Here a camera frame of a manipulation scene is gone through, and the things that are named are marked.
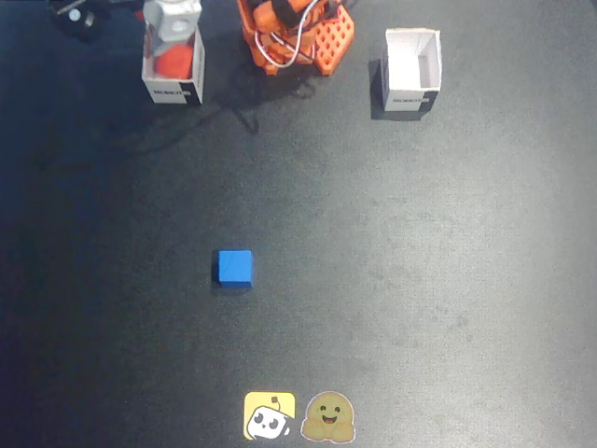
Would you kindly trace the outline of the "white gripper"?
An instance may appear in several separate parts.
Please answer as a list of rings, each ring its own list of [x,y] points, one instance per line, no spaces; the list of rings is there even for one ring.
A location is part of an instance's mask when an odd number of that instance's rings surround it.
[[[148,56],[157,58],[176,43],[179,48],[192,52],[195,48],[193,33],[201,13],[200,0],[145,1],[144,19],[153,35],[148,43]]]

